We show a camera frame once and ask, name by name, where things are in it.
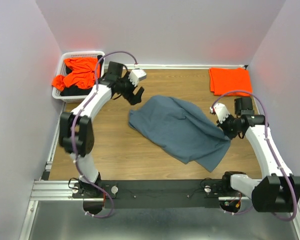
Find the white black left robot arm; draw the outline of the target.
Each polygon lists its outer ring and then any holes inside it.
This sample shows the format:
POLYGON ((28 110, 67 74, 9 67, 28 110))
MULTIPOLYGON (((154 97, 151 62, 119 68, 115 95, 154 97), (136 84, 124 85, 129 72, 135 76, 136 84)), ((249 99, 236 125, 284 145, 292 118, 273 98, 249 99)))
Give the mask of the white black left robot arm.
POLYGON ((93 120, 114 95, 123 97, 132 106, 139 104, 144 88, 138 84, 146 77, 146 72, 139 67, 126 70, 124 64, 111 61, 87 97, 72 111, 60 115, 59 145, 70 155, 79 173, 78 184, 72 188, 75 194, 87 194, 91 198, 100 194, 112 196, 102 187, 101 174, 91 154, 95 144, 93 120))

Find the blue grey t shirt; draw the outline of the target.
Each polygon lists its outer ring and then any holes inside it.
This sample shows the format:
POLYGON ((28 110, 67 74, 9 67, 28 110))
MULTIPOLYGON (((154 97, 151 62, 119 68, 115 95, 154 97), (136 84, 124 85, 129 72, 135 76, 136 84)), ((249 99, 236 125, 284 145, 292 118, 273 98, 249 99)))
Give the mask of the blue grey t shirt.
POLYGON ((195 104, 155 95, 128 114, 129 126, 184 164, 196 162, 212 172, 231 140, 195 104))

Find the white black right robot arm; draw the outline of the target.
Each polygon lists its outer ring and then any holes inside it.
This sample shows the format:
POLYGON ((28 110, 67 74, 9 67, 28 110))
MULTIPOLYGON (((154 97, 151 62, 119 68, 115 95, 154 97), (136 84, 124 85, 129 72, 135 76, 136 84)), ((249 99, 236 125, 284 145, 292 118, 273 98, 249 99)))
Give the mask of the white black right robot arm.
POLYGON ((295 176, 282 159, 266 117, 255 113, 252 99, 236 98, 234 114, 219 102, 213 104, 210 112, 217 116, 217 125, 227 137, 248 140, 261 170, 261 180, 252 179, 243 172, 225 172, 220 191, 226 196, 240 192, 251 200, 257 212, 296 215, 300 176, 295 176))

